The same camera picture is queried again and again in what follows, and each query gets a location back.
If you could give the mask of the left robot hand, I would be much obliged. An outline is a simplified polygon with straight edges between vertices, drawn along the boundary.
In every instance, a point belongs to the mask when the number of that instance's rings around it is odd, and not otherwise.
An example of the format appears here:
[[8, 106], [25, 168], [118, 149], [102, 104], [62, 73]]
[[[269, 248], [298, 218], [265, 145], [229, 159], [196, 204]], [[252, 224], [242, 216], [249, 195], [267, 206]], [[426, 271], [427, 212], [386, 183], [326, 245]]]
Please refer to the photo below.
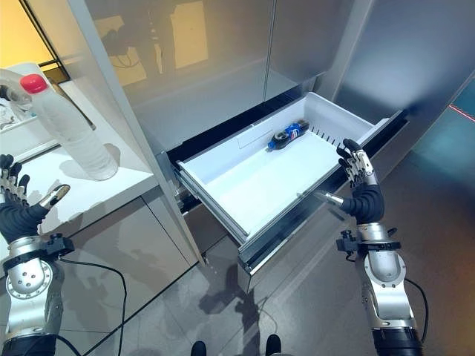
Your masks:
[[22, 164], [10, 154], [1, 154], [1, 235], [10, 244], [23, 237], [38, 234], [49, 211], [69, 192], [68, 184], [60, 184], [36, 204], [27, 201], [30, 176], [20, 176]]

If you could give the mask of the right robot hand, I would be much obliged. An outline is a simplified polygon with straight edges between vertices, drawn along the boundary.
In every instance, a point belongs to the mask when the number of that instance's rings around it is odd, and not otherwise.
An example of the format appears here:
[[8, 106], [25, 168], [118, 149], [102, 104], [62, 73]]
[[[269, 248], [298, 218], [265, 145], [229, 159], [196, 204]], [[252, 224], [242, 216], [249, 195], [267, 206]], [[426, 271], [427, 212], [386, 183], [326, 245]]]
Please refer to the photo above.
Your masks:
[[319, 194], [344, 213], [356, 219], [358, 225], [378, 223], [384, 216], [384, 197], [376, 171], [363, 148], [352, 139], [343, 139], [337, 147], [339, 165], [350, 183], [351, 197], [340, 197], [327, 191]]

